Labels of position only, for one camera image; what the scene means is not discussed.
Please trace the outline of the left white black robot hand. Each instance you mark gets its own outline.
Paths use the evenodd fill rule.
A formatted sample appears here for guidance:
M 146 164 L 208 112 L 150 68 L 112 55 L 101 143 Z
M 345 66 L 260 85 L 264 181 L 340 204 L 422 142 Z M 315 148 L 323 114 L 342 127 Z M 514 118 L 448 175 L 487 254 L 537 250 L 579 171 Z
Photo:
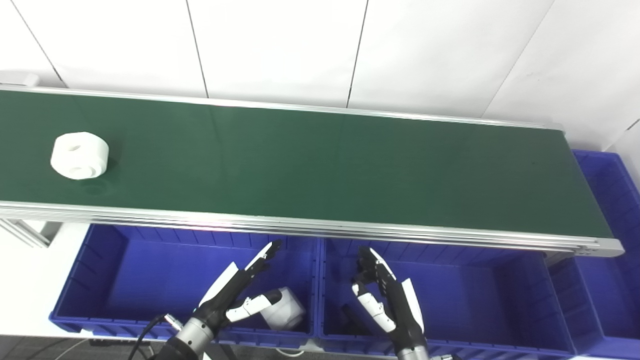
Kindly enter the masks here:
M 281 239 L 269 242 L 244 268 L 238 268 L 235 262 L 231 262 L 207 291 L 211 298 L 201 301 L 192 317 L 216 333 L 232 322 L 247 319 L 279 303 L 284 297 L 280 289 L 242 301 L 238 299 L 254 278 L 269 267 L 269 260 L 275 257 L 281 245 Z

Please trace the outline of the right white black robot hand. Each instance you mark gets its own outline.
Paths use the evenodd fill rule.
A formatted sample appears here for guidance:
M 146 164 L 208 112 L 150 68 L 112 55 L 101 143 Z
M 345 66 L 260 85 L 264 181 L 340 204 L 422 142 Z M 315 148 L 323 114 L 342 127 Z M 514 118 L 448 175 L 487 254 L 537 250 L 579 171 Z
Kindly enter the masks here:
M 410 278 L 399 281 L 375 249 L 359 246 L 351 290 L 368 316 L 386 333 L 399 360 L 427 360 L 425 322 Z

